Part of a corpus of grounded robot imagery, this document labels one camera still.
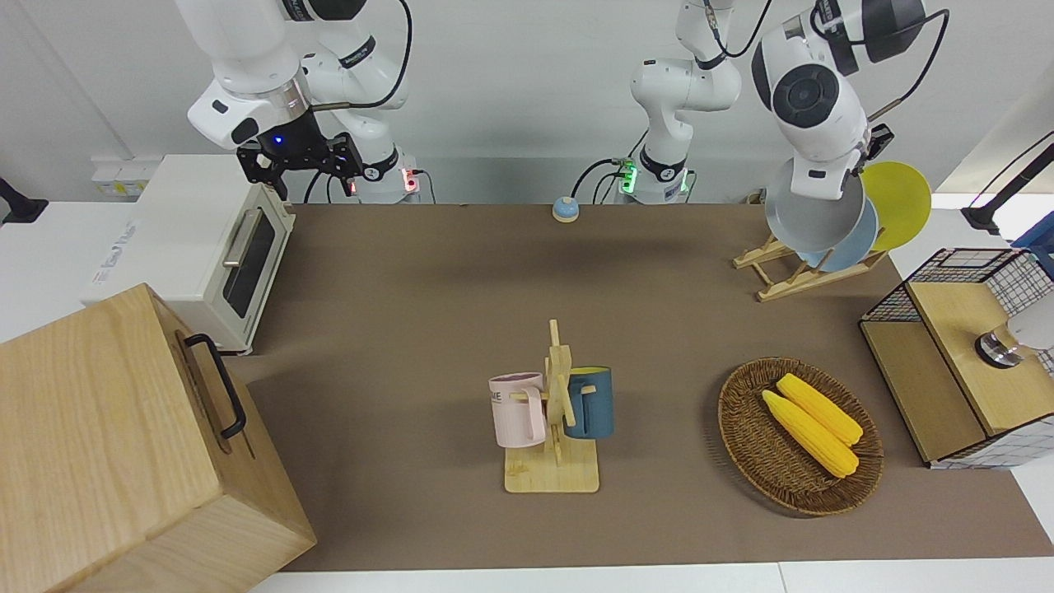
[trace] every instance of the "brown tabletop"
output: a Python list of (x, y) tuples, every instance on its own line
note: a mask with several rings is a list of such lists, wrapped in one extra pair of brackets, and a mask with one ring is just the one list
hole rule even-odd
[[(922, 467), (857, 328), (898, 281), (887, 261), (759, 304), (758, 277), (729, 263), (764, 240), (758, 206), (584, 206), (571, 224), (549, 211), (297, 209), (256, 354), (230, 361), (318, 534), (288, 570), (1054, 551), (1010, 473)], [(550, 318), (575, 364), (613, 369), (598, 494), (502, 487), (487, 379), (542, 371)], [(870, 411), (886, 468), (860, 509), (789, 517), (729, 464), (719, 391), (769, 356), (824, 369)]]

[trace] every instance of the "box handle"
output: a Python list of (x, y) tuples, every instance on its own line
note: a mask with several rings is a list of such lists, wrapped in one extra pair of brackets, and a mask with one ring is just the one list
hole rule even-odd
[(188, 349), (198, 344), (204, 344), (209, 348), (209, 354), (212, 355), (212, 360), (216, 363), (216, 370), (219, 371), (219, 378), (223, 381), (223, 389), (227, 390), (227, 396), (231, 398), (231, 408), (234, 409), (234, 423), (219, 432), (220, 437), (230, 440), (246, 429), (246, 411), (241, 408), (241, 400), (238, 399), (238, 393), (234, 390), (234, 383), (231, 381), (231, 376), (227, 373), (227, 367), (219, 358), (219, 349), (216, 348), (216, 343), (212, 341), (212, 338), (209, 338), (204, 334), (195, 334), (183, 340), (183, 344)]

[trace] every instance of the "oven window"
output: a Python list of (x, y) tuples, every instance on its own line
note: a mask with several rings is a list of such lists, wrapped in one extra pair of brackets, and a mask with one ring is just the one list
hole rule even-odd
[(226, 300), (238, 317), (246, 319), (249, 313), (249, 303), (256, 293), (256, 284), (259, 283), (260, 274), (267, 263), (268, 253), (274, 243), (274, 226), (267, 215), (262, 216), (256, 232), (249, 242), (249, 251), (241, 265), (231, 269), (227, 275), (227, 283), (223, 285), (223, 300)]

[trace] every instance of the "oven door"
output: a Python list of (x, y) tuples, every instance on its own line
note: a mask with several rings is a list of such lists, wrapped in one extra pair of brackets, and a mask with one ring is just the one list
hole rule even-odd
[(220, 264), (221, 285), (213, 298), (225, 325), (236, 331), (238, 342), (225, 351), (245, 351), (259, 321), (289, 231), (264, 191), (248, 200), (234, 238)]

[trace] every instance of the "cable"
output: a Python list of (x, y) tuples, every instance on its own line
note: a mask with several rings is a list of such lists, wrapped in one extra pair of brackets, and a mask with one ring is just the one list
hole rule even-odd
[[(832, 37), (827, 32), (816, 26), (816, 16), (819, 14), (820, 14), (819, 7), (817, 5), (814, 5), (813, 12), (809, 13), (808, 16), (808, 24), (813, 27), (813, 32), (819, 35), (821, 38), (823, 38), (824, 41), (827, 41), (828, 43), (832, 41), (839, 41), (838, 39)], [(937, 34), (937, 40), (934, 41), (933, 50), (930, 52), (930, 57), (926, 59), (925, 65), (922, 66), (922, 72), (920, 72), (918, 78), (915, 79), (915, 83), (912, 84), (910, 88), (907, 88), (906, 93), (890, 101), (889, 103), (885, 104), (885, 106), (883, 106), (882, 108), (876, 111), (874, 114), (868, 116), (867, 117), (868, 122), (874, 122), (879, 117), (882, 117), (883, 115), (892, 111), (894, 107), (907, 100), (907, 97), (911, 97), (913, 94), (915, 94), (915, 91), (917, 91), (918, 87), (922, 84), (922, 80), (925, 79), (925, 75), (930, 73), (930, 66), (933, 65), (933, 61), (937, 58), (937, 52), (940, 51), (940, 45), (944, 41), (944, 33), (948, 32), (948, 23), (952, 18), (952, 12), (949, 11), (948, 8), (941, 8), (916, 23), (912, 23), (903, 28), (894, 31), (893, 33), (887, 33), (885, 35), (880, 35), (878, 37), (872, 37), (865, 39), (845, 39), (845, 42), (848, 43), (850, 45), (865, 45), (868, 41), (874, 42), (881, 39), (891, 39), (903, 35), (904, 33), (907, 33), (910, 31), (920, 28), (922, 26), (925, 26), (926, 23), (938, 17), (943, 17), (944, 20), (940, 23), (940, 32)]]
[(592, 173), (598, 166), (603, 166), (605, 164), (621, 164), (621, 161), (618, 158), (602, 158), (590, 164), (585, 171), (582, 172), (582, 175), (579, 176), (579, 180), (574, 181), (574, 189), (571, 190), (571, 197), (573, 198), (578, 195), (579, 186), (582, 185), (582, 181), (586, 180), (586, 176), (588, 176), (589, 173)]
[[(644, 133), (641, 134), (641, 137), (637, 139), (637, 143), (633, 144), (633, 147), (629, 149), (629, 152), (626, 153), (626, 158), (632, 158), (633, 153), (637, 152), (637, 149), (641, 147), (641, 144), (644, 143), (644, 138), (647, 135), (648, 135), (648, 131), (645, 130)], [(620, 173), (625, 173), (625, 165), (620, 166), (619, 167), (619, 172)], [(611, 193), (611, 187), (613, 187), (613, 186), (614, 186), (614, 179), (611, 179), (611, 182), (607, 184), (607, 190), (604, 192), (604, 197), (602, 197), (600, 199), (601, 203), (604, 203), (605, 201), (607, 201), (607, 195), (609, 193)]]
[(432, 203), (438, 203), (435, 199), (435, 181), (432, 180), (432, 174), (424, 169), (417, 169), (422, 175), (428, 177), (428, 191), (432, 194)]
[(597, 203), (597, 195), (600, 193), (600, 186), (604, 184), (604, 179), (606, 179), (608, 177), (611, 177), (611, 182), (614, 183), (614, 177), (621, 177), (622, 176), (621, 169), (619, 171), (620, 172), (608, 173), (607, 175), (604, 175), (603, 177), (601, 177), (599, 181), (597, 181), (597, 186), (593, 187), (593, 200), (592, 200), (592, 203)]
[(398, 92), (398, 87), (403, 84), (403, 77), (406, 76), (406, 68), (410, 64), (410, 48), (413, 46), (413, 15), (410, 14), (410, 5), (406, 3), (406, 0), (398, 0), (399, 4), (403, 4), (403, 12), (406, 13), (406, 51), (403, 53), (403, 65), (399, 66), (398, 77), (395, 78), (395, 84), (392, 90), (385, 95), (385, 98), (373, 101), (371, 103), (352, 103), (352, 102), (341, 102), (338, 108), (373, 108), (375, 106), (380, 106), (388, 102), (389, 99), (395, 96)]
[(710, 32), (714, 33), (714, 40), (718, 42), (718, 47), (721, 47), (721, 53), (729, 58), (738, 58), (746, 54), (750, 45), (754, 45), (754, 40), (758, 38), (758, 32), (761, 31), (761, 23), (764, 22), (765, 15), (768, 14), (768, 8), (773, 5), (773, 0), (765, 1), (765, 7), (761, 9), (761, 16), (758, 17), (758, 22), (754, 25), (754, 33), (750, 34), (750, 40), (746, 42), (746, 45), (743, 45), (741, 52), (729, 52), (728, 47), (725, 47), (724, 42), (721, 41), (721, 32), (718, 31), (718, 21), (714, 15), (714, 7), (710, 6), (710, 0), (703, 0), (703, 5), (706, 8), (706, 20), (710, 25)]
[(1018, 160), (1020, 160), (1021, 158), (1023, 158), (1026, 154), (1029, 154), (1030, 152), (1032, 152), (1033, 150), (1035, 150), (1036, 146), (1038, 146), (1039, 144), (1041, 144), (1043, 142), (1043, 140), (1046, 140), (1047, 138), (1049, 138), (1051, 136), (1054, 136), (1054, 130), (1051, 130), (1050, 132), (1047, 132), (1047, 134), (1045, 134), (1042, 138), (1039, 138), (1038, 140), (1036, 140), (1036, 142), (1034, 144), (1032, 144), (1031, 146), (1024, 149), (1024, 152), (1022, 152), (1021, 154), (1015, 156), (1014, 160), (1011, 160), (1009, 164), (1007, 164), (1006, 166), (1002, 167), (1002, 171), (999, 171), (998, 173), (996, 173), (995, 177), (992, 177), (992, 180), (989, 181), (987, 185), (984, 185), (984, 189), (982, 189), (977, 194), (977, 197), (975, 197), (973, 199), (973, 201), (970, 202), (970, 205), (968, 205), (967, 207), (973, 207), (974, 203), (977, 203), (977, 200), (980, 199), (981, 195), (983, 195), (984, 192), (987, 192), (989, 190), (989, 187), (992, 186), (992, 183), (994, 183), (996, 181), (996, 179), (998, 179), (999, 177), (1001, 177), (1003, 173), (1006, 173), (1008, 170), (1010, 170), (1011, 166), (1014, 165), (1014, 163), (1016, 163)]
[(699, 180), (699, 173), (696, 173), (695, 170), (689, 169), (687, 174), (691, 175), (691, 184), (688, 185), (688, 195), (684, 198), (685, 203), (691, 199), (691, 192), (696, 191), (696, 181)]
[(317, 181), (318, 177), (321, 177), (321, 176), (323, 176), (323, 172), (321, 171), (316, 171), (315, 172), (315, 176), (311, 177), (311, 182), (308, 183), (308, 191), (304, 192), (304, 203), (308, 202), (308, 198), (311, 197), (311, 190), (315, 189), (315, 181)]

